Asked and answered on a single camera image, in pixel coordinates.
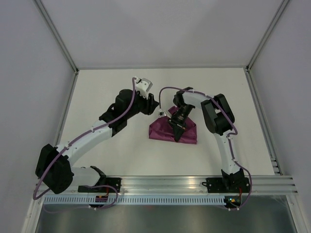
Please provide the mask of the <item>purple cloth napkin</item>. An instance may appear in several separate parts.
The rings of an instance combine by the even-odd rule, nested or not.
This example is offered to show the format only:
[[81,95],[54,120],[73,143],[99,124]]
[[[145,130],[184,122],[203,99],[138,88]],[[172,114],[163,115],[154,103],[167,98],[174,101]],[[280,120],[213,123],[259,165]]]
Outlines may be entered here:
[[[173,106],[168,111],[173,114],[178,107]],[[149,138],[154,140],[175,142],[173,129],[168,123],[168,117],[159,117],[149,125]],[[183,133],[182,137],[177,143],[183,144],[197,144],[197,127],[196,124],[192,128],[188,128]]]

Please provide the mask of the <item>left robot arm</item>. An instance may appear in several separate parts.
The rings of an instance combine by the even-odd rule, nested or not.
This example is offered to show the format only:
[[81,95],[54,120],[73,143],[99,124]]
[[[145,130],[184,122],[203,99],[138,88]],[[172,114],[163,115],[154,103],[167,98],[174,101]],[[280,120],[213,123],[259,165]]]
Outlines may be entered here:
[[60,194],[70,186],[102,192],[106,187],[106,175],[96,166],[75,167],[75,163],[99,143],[106,141],[127,126],[136,114],[151,115],[159,103],[153,94],[144,97],[140,91],[124,89],[91,129],[65,145],[45,145],[35,169],[38,184]]

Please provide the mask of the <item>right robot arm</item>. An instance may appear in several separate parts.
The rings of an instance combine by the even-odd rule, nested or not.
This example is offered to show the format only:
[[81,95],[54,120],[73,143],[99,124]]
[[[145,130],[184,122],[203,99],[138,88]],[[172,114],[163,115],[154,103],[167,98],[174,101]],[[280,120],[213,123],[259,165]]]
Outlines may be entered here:
[[230,136],[235,134],[235,118],[223,94],[207,97],[192,91],[191,87],[181,89],[174,95],[173,103],[178,110],[168,123],[173,130],[173,139],[180,141],[188,129],[186,119],[192,109],[202,110],[205,125],[217,142],[222,162],[221,192],[239,192],[247,188],[243,169],[236,164],[234,147]]

